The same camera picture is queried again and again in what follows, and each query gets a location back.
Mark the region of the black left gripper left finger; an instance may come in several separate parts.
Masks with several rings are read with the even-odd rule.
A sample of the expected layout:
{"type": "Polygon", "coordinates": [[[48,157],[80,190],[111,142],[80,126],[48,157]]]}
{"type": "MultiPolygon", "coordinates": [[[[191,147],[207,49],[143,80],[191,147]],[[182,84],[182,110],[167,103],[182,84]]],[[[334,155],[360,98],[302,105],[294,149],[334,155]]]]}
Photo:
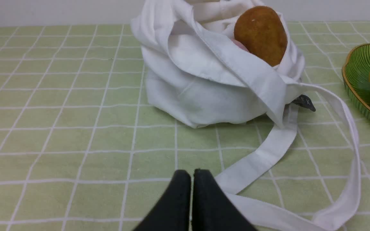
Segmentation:
{"type": "Polygon", "coordinates": [[[188,231],[191,177],[176,170],[164,193],[134,231],[188,231]]]}

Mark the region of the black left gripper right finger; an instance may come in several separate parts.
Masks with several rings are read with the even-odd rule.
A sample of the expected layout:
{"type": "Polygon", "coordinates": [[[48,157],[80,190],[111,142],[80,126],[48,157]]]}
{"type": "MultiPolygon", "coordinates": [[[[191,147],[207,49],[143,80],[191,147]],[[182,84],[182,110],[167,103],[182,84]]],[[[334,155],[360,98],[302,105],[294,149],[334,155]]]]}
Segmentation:
{"type": "Polygon", "coordinates": [[[194,231],[256,231],[207,169],[195,169],[191,226],[194,231]]]}

